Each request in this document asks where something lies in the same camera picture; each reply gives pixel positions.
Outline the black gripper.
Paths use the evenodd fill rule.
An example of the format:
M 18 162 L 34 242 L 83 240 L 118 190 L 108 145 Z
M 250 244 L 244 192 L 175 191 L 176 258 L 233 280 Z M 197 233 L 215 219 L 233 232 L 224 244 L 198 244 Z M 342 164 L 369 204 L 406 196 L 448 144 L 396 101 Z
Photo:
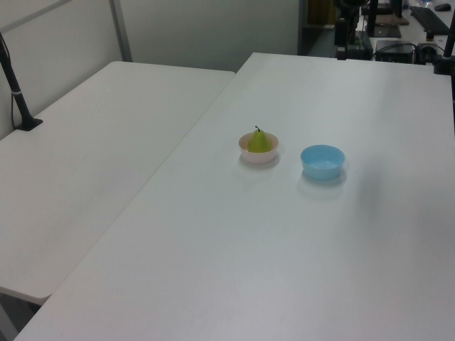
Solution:
M 345 60 L 347 55 L 347 21 L 349 21 L 348 47 L 354 48 L 360 43 L 360 39 L 357 35 L 360 1 L 336 0 L 336 8 L 338 9 L 334 36 L 336 59 Z

